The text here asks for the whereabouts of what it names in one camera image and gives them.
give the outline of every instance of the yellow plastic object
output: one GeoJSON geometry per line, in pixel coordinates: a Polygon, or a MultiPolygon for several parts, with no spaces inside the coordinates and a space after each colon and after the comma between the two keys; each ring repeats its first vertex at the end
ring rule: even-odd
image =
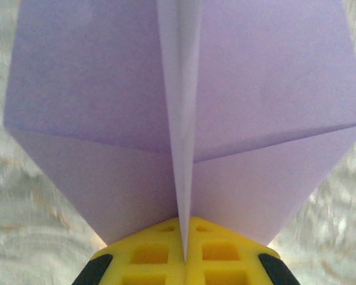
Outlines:
{"type": "Polygon", "coordinates": [[[187,263],[178,218],[98,251],[91,262],[73,285],[299,284],[272,249],[196,217],[190,220],[187,263]],[[107,264],[98,263],[104,259],[107,264]]]}
{"type": "Polygon", "coordinates": [[[186,284],[272,285],[258,255],[279,258],[267,248],[201,218],[190,220],[186,284]]]}
{"type": "Polygon", "coordinates": [[[100,285],[183,285],[186,264],[178,218],[167,220],[98,251],[113,261],[100,285]]]}

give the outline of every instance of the purple origami paper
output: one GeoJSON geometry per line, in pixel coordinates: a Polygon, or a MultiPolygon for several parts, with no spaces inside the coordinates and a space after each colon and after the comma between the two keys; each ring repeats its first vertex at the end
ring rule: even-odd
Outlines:
{"type": "Polygon", "coordinates": [[[342,3],[23,0],[4,121],[107,243],[268,243],[356,140],[342,3]]]}

